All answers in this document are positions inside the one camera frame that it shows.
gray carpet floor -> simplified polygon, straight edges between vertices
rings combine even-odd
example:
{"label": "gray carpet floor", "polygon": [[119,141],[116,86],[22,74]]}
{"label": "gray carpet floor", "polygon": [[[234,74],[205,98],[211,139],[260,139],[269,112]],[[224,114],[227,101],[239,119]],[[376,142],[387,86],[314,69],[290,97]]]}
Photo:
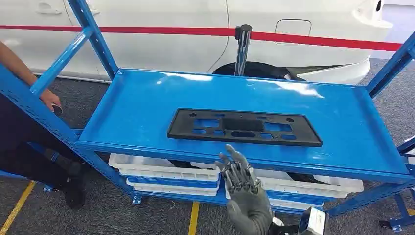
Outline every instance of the gray carpet floor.
{"label": "gray carpet floor", "polygon": [[[373,59],[371,71],[362,84],[368,82],[384,65]],[[82,128],[88,121],[108,85],[57,79],[51,89],[60,96],[62,118],[73,128]],[[415,63],[405,69],[375,99],[376,106],[396,144],[415,133]],[[94,171],[84,176],[86,205],[80,210],[66,207],[60,192],[45,193],[37,184],[11,225],[7,235],[185,235],[187,234],[191,202],[145,197],[142,204],[133,205],[131,198]],[[13,209],[28,184],[25,180],[0,178],[0,224]],[[365,189],[378,185],[365,182]],[[409,208],[415,203],[408,192],[403,196]],[[330,208],[338,202],[325,205]],[[287,223],[295,223],[298,216],[279,214]],[[341,215],[329,222],[332,235],[391,235],[381,229],[378,220],[399,218],[399,210],[392,198],[373,203]],[[224,207],[201,204],[197,225],[198,235],[237,235]],[[415,234],[408,226],[402,233]]]}

gray robot glove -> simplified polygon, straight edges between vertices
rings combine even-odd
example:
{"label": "gray robot glove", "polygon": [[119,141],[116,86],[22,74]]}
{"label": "gray robot glove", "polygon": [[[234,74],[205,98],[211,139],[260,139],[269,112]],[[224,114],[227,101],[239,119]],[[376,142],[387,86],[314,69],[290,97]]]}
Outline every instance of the gray robot glove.
{"label": "gray robot glove", "polygon": [[228,215],[244,235],[266,235],[273,218],[267,193],[244,155],[230,144],[226,145],[226,150],[232,160],[220,153],[224,163],[216,161],[215,164],[221,170],[231,197],[227,204]]}

stanchion pole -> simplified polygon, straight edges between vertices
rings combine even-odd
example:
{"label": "stanchion pole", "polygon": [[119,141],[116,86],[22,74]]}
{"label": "stanchion pole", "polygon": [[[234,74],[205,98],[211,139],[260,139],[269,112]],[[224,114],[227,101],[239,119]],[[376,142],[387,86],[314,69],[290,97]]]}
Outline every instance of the stanchion pole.
{"label": "stanchion pole", "polygon": [[235,76],[243,76],[245,71],[246,58],[248,55],[248,46],[251,39],[252,27],[244,24],[236,27],[235,39],[238,40],[238,53],[235,63]]}

robotic hand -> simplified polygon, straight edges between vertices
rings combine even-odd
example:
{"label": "robotic hand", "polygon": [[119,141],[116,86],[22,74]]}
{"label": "robotic hand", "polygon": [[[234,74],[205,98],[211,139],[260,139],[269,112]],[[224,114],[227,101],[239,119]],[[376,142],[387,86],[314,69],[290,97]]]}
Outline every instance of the robotic hand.
{"label": "robotic hand", "polygon": [[247,159],[231,145],[226,145],[231,160],[220,153],[224,163],[216,161],[231,200],[227,204],[228,215],[235,228],[244,235],[324,235],[328,215],[314,207],[307,209],[300,224],[284,226],[273,223],[273,212],[267,193]]}
{"label": "robotic hand", "polygon": [[224,163],[216,161],[215,164],[222,172],[231,197],[227,204],[229,217],[244,235],[267,235],[273,219],[267,193],[244,155],[229,144],[226,150],[232,160],[220,153]]}

tire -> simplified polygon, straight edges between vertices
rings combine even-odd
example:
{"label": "tire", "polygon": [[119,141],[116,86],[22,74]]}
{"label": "tire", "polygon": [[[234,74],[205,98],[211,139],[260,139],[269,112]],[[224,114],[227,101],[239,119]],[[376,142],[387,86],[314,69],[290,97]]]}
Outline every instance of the tire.
{"label": "tire", "polygon": [[[221,75],[234,75],[235,63],[222,66],[218,68],[214,74]],[[285,79],[284,76],[289,72],[286,68],[277,68],[271,65],[258,63],[258,62],[247,62],[245,65],[244,76],[246,77],[262,77],[271,79]]]}

